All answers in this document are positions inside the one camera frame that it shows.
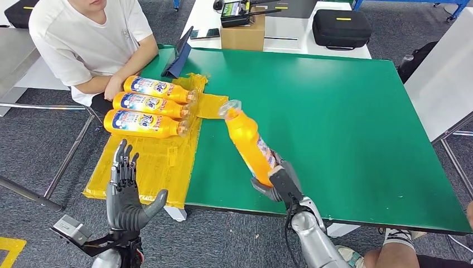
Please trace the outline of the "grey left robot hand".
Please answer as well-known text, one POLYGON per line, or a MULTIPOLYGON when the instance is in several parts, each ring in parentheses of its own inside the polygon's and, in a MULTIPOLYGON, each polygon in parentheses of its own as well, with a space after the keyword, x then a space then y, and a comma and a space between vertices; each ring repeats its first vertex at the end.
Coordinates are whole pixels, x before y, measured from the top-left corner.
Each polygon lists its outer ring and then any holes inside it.
POLYGON ((141 204, 137 184, 139 153, 131 155, 132 148, 122 139, 113 155, 106 189, 107 219, 112 229, 138 232, 164 208, 168 190, 160 190, 151 204, 141 204))

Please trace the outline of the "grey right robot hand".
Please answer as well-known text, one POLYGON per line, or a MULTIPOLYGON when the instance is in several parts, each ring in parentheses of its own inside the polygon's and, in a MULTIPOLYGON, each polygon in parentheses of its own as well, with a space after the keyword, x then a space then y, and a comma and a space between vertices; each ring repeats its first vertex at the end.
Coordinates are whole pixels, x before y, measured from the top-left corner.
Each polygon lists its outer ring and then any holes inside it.
MULTIPOLYGON (((285 169, 289 177, 292 179, 294 182, 295 186, 298 188, 298 190, 301 190, 301 184, 300 180, 298 179, 298 176, 292 166, 292 164, 286 160, 284 160, 278 153, 275 151, 271 150, 272 155, 275 157, 277 166, 280 166, 285 169)), ((283 199, 279 192, 272 186, 267 186, 262 183, 260 183, 255 177, 252 177, 250 179, 250 182, 255 190, 258 192, 262 193, 266 197, 268 197, 270 200, 274 202, 281 202, 283 199)))

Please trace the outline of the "person's left hand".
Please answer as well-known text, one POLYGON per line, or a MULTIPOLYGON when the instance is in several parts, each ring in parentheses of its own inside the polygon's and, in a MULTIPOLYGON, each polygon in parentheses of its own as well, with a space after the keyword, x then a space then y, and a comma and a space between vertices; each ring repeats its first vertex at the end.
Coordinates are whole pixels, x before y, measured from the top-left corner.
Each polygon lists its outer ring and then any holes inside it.
POLYGON ((119 76, 117 74, 111 76, 104 91, 104 99, 112 101, 114 97, 123 90, 123 83, 126 77, 119 76))

